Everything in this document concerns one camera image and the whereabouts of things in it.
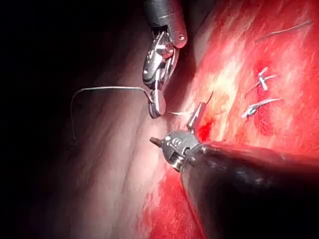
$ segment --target metal instrument tip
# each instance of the metal instrument tip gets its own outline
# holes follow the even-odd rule
[[[161,148],[161,139],[155,138],[155,137],[151,137],[150,138],[150,142],[155,144],[157,147]]]

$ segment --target surgical suture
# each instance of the surgical suture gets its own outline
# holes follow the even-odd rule
[[[308,20],[308,21],[305,21],[305,22],[303,22],[301,24],[298,24],[296,26],[293,26],[293,27],[290,27],[290,28],[287,28],[287,29],[283,29],[283,30],[279,30],[279,31],[273,31],[273,32],[270,32],[269,34],[267,34],[267,35],[255,40],[255,42],[259,42],[259,41],[264,40],[266,38],[269,38],[271,36],[279,35],[279,34],[282,34],[282,33],[285,33],[285,32],[297,30],[299,28],[302,28],[303,26],[311,25],[312,23],[313,23],[312,20]]]
[[[262,69],[261,72],[258,73],[258,82],[253,85],[253,87],[251,87],[248,92],[246,93],[246,95],[251,92],[254,88],[256,88],[257,86],[259,85],[262,85],[264,91],[268,90],[268,87],[266,85],[266,81],[268,79],[271,79],[271,78],[275,78],[277,77],[277,75],[271,75],[271,76],[267,76],[267,77],[264,77],[264,74],[268,71],[268,67],[265,67],[264,69]]]
[[[209,96],[209,98],[208,98],[208,100],[204,103],[205,105],[208,105],[208,103],[210,102],[211,98],[213,97],[213,94],[214,94],[214,92],[212,91],[210,96]],[[186,111],[186,112],[171,112],[171,111],[169,111],[167,113],[169,113],[171,115],[174,115],[174,116],[184,116],[184,115],[191,115],[192,113],[194,113],[194,111]]]
[[[133,90],[133,91],[142,91],[149,103],[152,103],[153,100],[151,98],[151,96],[149,95],[149,93],[143,89],[142,87],[129,87],[129,86],[99,86],[99,87],[88,87],[88,88],[82,88],[80,90],[77,90],[73,96],[72,96],[72,99],[71,99],[71,103],[70,103],[70,119],[71,119],[71,128],[72,128],[72,136],[73,136],[73,142],[74,142],[74,145],[76,145],[76,135],[75,135],[75,125],[74,125],[74,119],[73,119],[73,102],[74,102],[74,99],[75,97],[81,93],[81,92],[84,92],[84,91],[104,91],[104,90]],[[211,100],[212,98],[212,95],[213,93],[211,93],[208,101],[206,102],[206,104],[209,103],[209,101]],[[182,116],[182,115],[190,115],[192,114],[193,112],[167,112],[168,114],[172,114],[172,115],[175,115],[175,116]]]
[[[133,91],[142,91],[149,102],[153,102],[150,95],[148,94],[148,92],[141,88],[141,87],[129,87],[129,86],[98,86],[98,87],[88,87],[88,88],[82,88],[80,90],[77,90],[74,95],[72,96],[72,100],[70,103],[70,119],[71,119],[71,127],[72,127],[72,136],[73,136],[73,142],[74,145],[76,144],[76,136],[75,136],[75,126],[74,126],[74,120],[73,120],[73,110],[72,110],[72,106],[73,106],[73,102],[75,97],[83,92],[83,91],[104,91],[104,90],[133,90]]]
[[[265,105],[265,104],[268,104],[270,102],[274,102],[274,101],[279,101],[281,99],[267,99],[267,100],[263,100],[263,101],[260,101],[256,104],[252,104],[248,107],[248,109],[244,112],[244,114],[241,116],[241,118],[246,118],[246,117],[249,117],[249,116],[252,116],[254,115],[258,108]]]

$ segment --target dark background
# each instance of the dark background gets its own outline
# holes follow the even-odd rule
[[[182,2],[186,26],[195,2]],[[141,0],[15,0],[0,9],[3,225],[10,238],[36,238],[37,227],[25,222],[34,205],[54,197],[54,182],[43,188],[41,180],[72,142],[65,139],[71,137],[65,126],[72,94],[94,85],[121,47],[125,23],[132,14],[143,14],[143,5]]]

